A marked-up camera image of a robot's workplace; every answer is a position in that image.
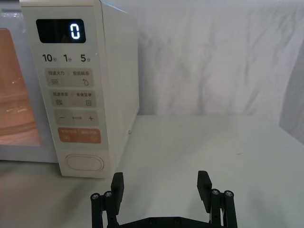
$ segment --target microwave control panel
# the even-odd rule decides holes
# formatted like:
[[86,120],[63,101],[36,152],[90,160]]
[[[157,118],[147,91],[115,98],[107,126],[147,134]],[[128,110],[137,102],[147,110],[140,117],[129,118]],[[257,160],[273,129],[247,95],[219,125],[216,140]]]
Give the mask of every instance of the microwave control panel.
[[94,7],[24,7],[55,147],[108,149]]
[[136,19],[102,0],[20,3],[62,175],[112,176],[139,110]]

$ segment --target white microwave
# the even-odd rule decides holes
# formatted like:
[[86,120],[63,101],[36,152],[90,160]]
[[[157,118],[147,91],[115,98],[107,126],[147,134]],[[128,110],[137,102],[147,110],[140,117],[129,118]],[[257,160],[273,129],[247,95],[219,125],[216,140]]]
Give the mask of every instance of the white microwave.
[[0,2],[0,160],[105,178],[139,109],[136,20],[100,0]]

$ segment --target white table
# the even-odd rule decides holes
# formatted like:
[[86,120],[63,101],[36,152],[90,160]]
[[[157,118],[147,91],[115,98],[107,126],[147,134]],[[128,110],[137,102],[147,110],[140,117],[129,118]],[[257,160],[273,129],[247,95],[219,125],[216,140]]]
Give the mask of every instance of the white table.
[[[138,116],[118,171],[118,221],[208,221],[198,170],[235,193],[239,228],[302,228],[304,146],[259,117]],[[111,180],[61,177],[57,164],[0,163],[1,228],[89,228],[90,195]]]

